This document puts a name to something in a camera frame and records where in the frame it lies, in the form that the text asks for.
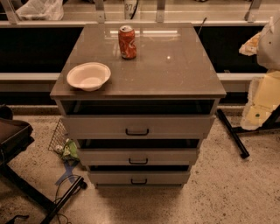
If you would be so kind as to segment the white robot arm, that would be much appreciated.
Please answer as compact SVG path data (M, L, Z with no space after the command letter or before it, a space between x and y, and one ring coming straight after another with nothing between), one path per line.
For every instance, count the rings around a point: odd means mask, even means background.
M248 102L242 112L241 127L256 130L264 125L280 105L280 11L239 49L239 53L256 55L257 63L267 69L262 78L253 78Z

